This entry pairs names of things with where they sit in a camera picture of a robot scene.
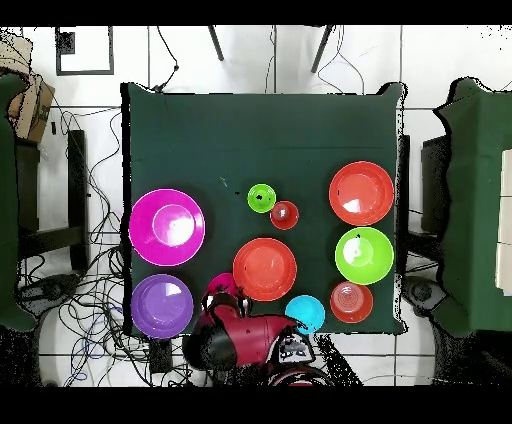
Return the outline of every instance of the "blue bowl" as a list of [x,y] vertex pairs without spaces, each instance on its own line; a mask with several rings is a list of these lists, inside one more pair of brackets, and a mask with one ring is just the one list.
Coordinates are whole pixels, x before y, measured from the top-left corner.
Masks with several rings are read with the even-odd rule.
[[294,297],[286,305],[285,314],[306,325],[307,328],[297,327],[302,334],[311,334],[318,331],[325,321],[325,309],[320,301],[313,296]]

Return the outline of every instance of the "magenta bowl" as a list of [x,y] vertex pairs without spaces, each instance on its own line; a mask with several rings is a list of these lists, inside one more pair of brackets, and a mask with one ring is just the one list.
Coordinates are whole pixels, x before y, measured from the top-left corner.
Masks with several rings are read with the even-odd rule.
[[132,209],[128,234],[145,261],[158,266],[180,265],[203,244],[204,216],[189,195],[159,189],[142,196]]

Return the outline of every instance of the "purple bowl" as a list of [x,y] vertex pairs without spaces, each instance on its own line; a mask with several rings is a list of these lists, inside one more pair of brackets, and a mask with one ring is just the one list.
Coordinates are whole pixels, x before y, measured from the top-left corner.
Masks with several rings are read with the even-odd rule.
[[197,253],[204,240],[204,224],[201,208],[189,195],[159,189],[137,200],[128,233],[142,259],[153,265],[174,266]]
[[194,301],[180,279],[156,274],[142,280],[132,294],[135,326],[154,339],[169,339],[181,333],[192,319]]

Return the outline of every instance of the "small green bowl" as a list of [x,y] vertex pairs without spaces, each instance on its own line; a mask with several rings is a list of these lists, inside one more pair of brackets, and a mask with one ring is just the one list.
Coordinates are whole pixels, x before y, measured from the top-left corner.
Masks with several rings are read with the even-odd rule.
[[341,274],[352,283],[372,284],[384,278],[393,266],[393,246],[386,235],[372,227],[347,231],[336,245],[334,260]]
[[270,212],[276,204],[276,192],[267,184],[256,184],[249,190],[247,203],[254,212]]

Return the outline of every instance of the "orange plate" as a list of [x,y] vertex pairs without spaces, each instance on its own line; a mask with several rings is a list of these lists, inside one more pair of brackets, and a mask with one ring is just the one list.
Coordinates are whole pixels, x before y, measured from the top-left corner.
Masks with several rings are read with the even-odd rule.
[[347,324],[356,324],[370,315],[373,296],[368,287],[345,281],[332,291],[330,304],[336,318]]
[[393,205],[393,182],[372,162],[353,162],[341,168],[329,186],[329,202],[348,224],[372,225],[384,218]]
[[233,277],[245,295],[262,302],[284,296],[293,286],[297,263],[284,243],[257,238],[242,246],[233,261]]

